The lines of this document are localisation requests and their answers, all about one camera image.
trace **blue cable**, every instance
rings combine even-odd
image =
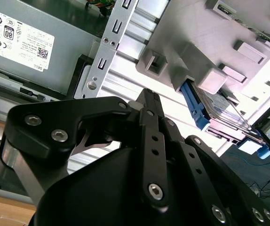
[[[257,165],[257,164],[249,163],[244,157],[240,156],[239,154],[228,153],[228,152],[227,152],[227,154],[232,154],[232,155],[234,155],[234,156],[236,156],[236,157],[241,158],[242,160],[245,161],[245,163],[247,163],[247,164],[250,165],[250,166],[266,166],[266,165],[269,165],[269,164],[270,164],[270,162],[268,162],[268,163],[266,163],[266,164]]]

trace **80 plus logo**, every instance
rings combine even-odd
[[[3,36],[7,39],[13,40],[14,39],[14,29],[12,27],[5,25]]]

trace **gray metal panel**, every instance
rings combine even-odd
[[[224,2],[237,10],[237,16],[243,21],[270,34],[270,0]],[[270,59],[270,51],[257,44],[256,38],[253,32],[237,22],[225,20],[207,9],[204,0],[170,1],[147,45],[147,48],[167,57],[167,75],[151,78],[171,87],[170,81],[180,68],[186,68],[179,58],[180,51],[186,42],[192,42],[215,65],[224,63],[250,79],[259,72],[262,65],[242,57],[233,46],[236,41],[242,40]]]
[[[48,70],[39,72],[1,56],[0,70],[66,94],[79,56],[88,55],[92,42],[100,39],[17,0],[0,0],[0,12],[55,36]],[[66,16],[77,18],[70,13]]]

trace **screw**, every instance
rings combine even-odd
[[[263,212],[265,213],[266,217],[270,220],[270,212],[266,209],[263,209]]]
[[[174,126],[175,125],[175,123],[172,121],[172,120],[167,120],[167,122],[171,125],[171,126]]]
[[[161,200],[163,198],[163,192],[157,184],[150,184],[149,192],[151,196],[156,200]]]
[[[24,121],[26,122],[27,125],[30,126],[39,126],[42,123],[41,118],[39,118],[39,116],[36,115],[27,115],[24,119]]]
[[[90,89],[90,90],[95,90],[96,89],[96,83],[93,82],[93,81],[90,81],[87,83],[87,87]]]
[[[252,212],[254,214],[254,216],[260,221],[260,222],[263,222],[263,217],[261,215],[261,213],[255,209],[255,208],[252,208]]]
[[[154,116],[154,113],[151,112],[151,111],[147,111],[147,113],[148,113],[150,116]]]
[[[122,108],[126,109],[127,106],[124,103],[119,103],[119,106],[121,106]]]
[[[212,205],[211,210],[215,218],[217,218],[222,224],[226,223],[226,217],[220,208],[218,208],[215,205]]]
[[[58,142],[65,142],[68,140],[68,134],[62,129],[55,129],[52,131],[51,137]]]
[[[200,141],[198,138],[194,138],[193,140],[194,140],[198,145],[201,144],[201,141]]]

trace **blue plastic tab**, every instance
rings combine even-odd
[[[201,130],[205,131],[208,126],[210,125],[210,121],[206,119],[202,113],[202,110],[204,109],[203,104],[200,102],[198,103],[195,96],[193,95],[190,84],[186,81],[181,86],[181,92],[185,98],[185,101],[187,103],[187,106],[191,112],[192,118],[195,120],[196,126]]]
[[[267,145],[262,146],[260,149],[257,150],[257,152],[257,156],[261,159],[265,159],[270,156],[270,149]]]

